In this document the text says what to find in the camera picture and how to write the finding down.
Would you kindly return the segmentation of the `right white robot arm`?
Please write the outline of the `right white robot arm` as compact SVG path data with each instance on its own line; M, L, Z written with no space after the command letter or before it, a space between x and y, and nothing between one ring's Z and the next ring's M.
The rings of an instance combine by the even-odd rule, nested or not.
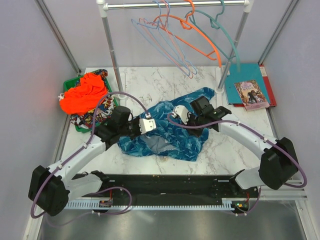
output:
M298 172L296 151L288 138L276 139L258 133L241 123L229 109L214 108L204 96L190 105L194 112L188 115L186 125L191 135L198 137L205 128L214 129L242 144L260 160L259 167L241 170L233 176L234 181L229 184L233 196L240 197L247 189L257 186L278 190Z

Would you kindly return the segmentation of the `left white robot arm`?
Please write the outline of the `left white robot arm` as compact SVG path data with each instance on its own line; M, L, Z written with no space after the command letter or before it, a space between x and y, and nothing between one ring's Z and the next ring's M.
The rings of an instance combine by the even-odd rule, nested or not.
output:
M129 108L117 107L73 153L48 167L39 165L33 170L28 191L32 218L45 214L53 217L70 201L89 195L104 197L109 193L110 185L104 173L95 170L79 174L79 171L121 137L134 139L145 133L144 119L140 116L129 119L130 115Z

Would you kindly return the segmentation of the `blue leaf print shorts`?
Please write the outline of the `blue leaf print shorts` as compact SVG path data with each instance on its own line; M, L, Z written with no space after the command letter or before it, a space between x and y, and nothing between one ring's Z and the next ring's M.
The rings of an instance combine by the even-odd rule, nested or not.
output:
M158 102L148 109L152 118L155 119L156 129L134 139L121 137L117 145L123 154L134 157L157 155L195 162L209 138L209 130L204 129L199 137L190 135L187 129L171 124L167 115L179 105L185 106L189 112L194 113L190 105L192 101L202 96L211 100L214 95L213 89L203 87L173 100Z

